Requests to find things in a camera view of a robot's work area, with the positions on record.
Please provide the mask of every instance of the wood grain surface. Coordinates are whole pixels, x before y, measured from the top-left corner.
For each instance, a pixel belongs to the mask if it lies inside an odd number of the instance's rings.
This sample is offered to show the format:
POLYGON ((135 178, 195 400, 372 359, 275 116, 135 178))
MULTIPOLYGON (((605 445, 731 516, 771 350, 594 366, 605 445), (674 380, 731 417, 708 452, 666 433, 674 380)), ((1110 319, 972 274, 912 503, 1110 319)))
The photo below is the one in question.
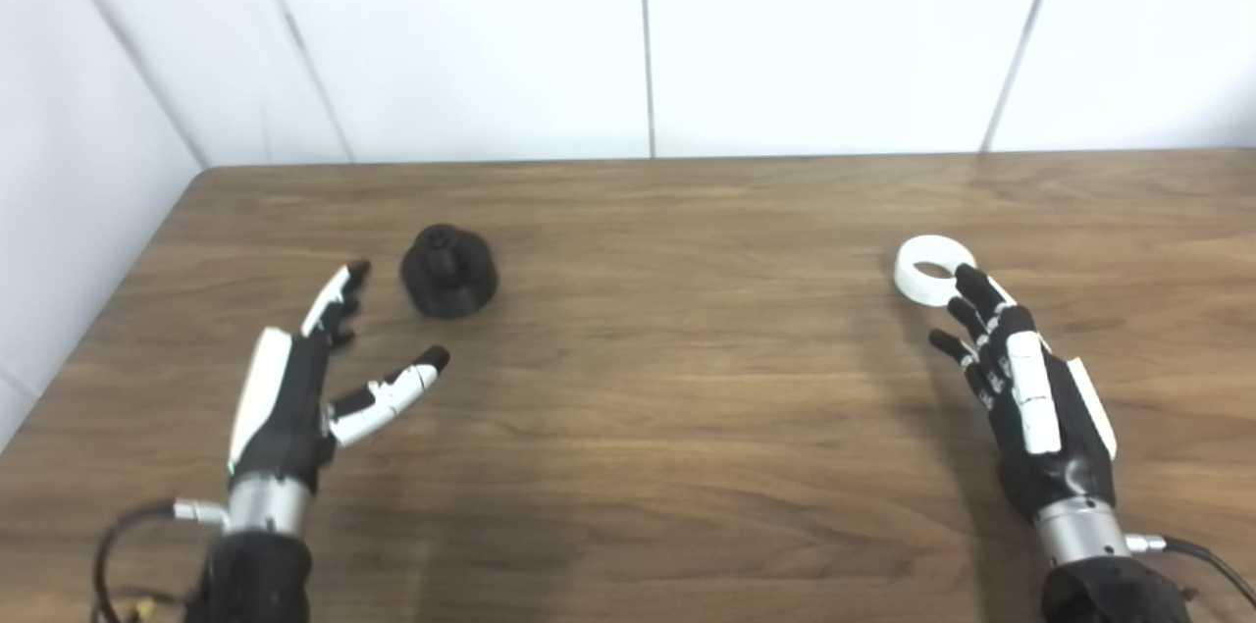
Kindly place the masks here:
MULTIPOLYGON (((924 232, 1084 355, 1125 529, 1256 578, 1253 193, 1237 151, 206 172, 0 455, 0 620, 82 619, 116 511, 224 497, 259 330, 359 256, 328 393, 431 343, 453 362, 324 477, 315 620, 1037 619, 1036 539, 924 342, 950 320, 889 281, 924 232), (502 278, 458 322, 397 279, 440 221, 485 235, 502 278)), ((205 538, 139 530, 113 580, 177 590, 205 538)), ((1153 564, 1202 592, 1197 623, 1251 618, 1203 565, 1153 564)))

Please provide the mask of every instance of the white plastic ring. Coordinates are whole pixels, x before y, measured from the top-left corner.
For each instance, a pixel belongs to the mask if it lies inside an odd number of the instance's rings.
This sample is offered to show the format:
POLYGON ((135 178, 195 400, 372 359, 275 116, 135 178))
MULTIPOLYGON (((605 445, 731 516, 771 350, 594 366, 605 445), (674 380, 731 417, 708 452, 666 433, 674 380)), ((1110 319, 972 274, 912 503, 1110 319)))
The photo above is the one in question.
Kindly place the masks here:
POLYGON ((903 296, 926 306, 946 306, 956 296, 955 270, 960 265, 977 266, 976 257, 946 235, 916 235, 898 247, 894 260, 894 285, 903 296), (942 266, 952 278, 929 278, 917 264, 942 266))

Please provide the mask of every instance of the white wall panel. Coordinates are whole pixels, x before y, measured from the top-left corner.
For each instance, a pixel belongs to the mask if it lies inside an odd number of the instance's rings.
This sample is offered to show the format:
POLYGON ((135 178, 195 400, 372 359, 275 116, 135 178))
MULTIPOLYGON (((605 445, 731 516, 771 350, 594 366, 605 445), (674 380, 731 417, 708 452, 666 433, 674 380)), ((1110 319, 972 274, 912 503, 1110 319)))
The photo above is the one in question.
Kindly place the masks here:
POLYGON ((1256 146, 1256 0, 1044 0, 996 149, 1256 146))
POLYGON ((6 382, 48 384, 196 171, 88 0, 0 0, 6 382))
POLYGON ((103 0, 211 166, 345 162, 276 0, 103 0))
POLYGON ((289 0, 359 158, 644 157, 641 0, 289 0))
POLYGON ((976 151, 1032 0, 649 0, 657 151, 976 151))

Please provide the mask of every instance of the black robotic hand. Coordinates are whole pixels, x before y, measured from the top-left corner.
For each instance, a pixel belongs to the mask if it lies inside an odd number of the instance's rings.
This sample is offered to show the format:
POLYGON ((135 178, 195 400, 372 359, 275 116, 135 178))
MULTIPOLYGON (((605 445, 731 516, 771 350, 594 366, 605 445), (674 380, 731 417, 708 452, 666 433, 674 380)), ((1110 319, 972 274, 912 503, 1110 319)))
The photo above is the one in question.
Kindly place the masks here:
POLYGON ((1029 521, 1059 501, 1084 496, 1117 505, 1117 440, 1080 359, 1056 358, 1027 309, 973 266, 956 273, 961 296, 947 305, 976 348, 942 329, 929 343, 963 369, 988 411, 999 445, 999 484, 1029 521))
POLYGON ((301 540, 319 470, 339 447, 391 422, 450 360, 430 347, 402 369, 323 407, 323 378, 334 349, 353 332, 344 320, 371 265, 342 266, 315 298, 295 334, 265 329, 240 397, 231 436, 230 499, 224 538, 210 546, 190 623, 305 623, 305 579, 313 559, 301 540))
POLYGON ((1051 570, 1049 623, 1187 623, 1172 582, 1130 556, 1117 523, 1117 440, 1080 359, 1056 358, 1034 318, 976 266, 955 271, 947 310, 973 345, 941 329, 929 343, 951 355, 988 411, 999 484, 1032 523, 1051 570))

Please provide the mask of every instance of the cable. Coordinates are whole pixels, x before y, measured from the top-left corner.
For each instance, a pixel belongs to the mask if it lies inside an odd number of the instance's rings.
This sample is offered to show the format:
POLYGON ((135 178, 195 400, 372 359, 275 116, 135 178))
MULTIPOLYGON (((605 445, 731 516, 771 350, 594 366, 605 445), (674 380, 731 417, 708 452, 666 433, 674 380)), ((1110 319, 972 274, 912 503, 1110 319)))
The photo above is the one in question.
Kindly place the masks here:
POLYGON ((1189 540, 1166 536, 1164 551, 1174 551, 1177 554, 1184 554, 1187 556, 1206 560, 1207 564, 1213 565, 1217 572, 1221 572, 1226 579, 1230 579, 1230 583, 1233 584, 1241 594, 1243 594, 1247 603, 1252 604, 1252 608, 1256 608, 1256 590, 1252 589, 1251 584, 1243 580, 1238 572, 1235 572, 1232 566, 1226 564, 1225 560, 1213 554, 1208 548, 1197 545, 1189 540))
POLYGON ((113 550, 114 543, 118 541, 118 538, 126 530, 129 530, 141 523, 148 520, 173 519, 175 500, 162 500, 123 512, 118 520, 104 531, 104 535, 100 536, 100 543, 95 546, 95 558, 92 561, 92 589, 95 593, 93 609, 99 609, 99 613, 104 617, 106 623, 124 623, 122 618, 118 617, 118 612, 113 609, 113 602, 109 598, 109 588, 106 583, 104 575, 104 568, 109 560, 109 553, 113 550))

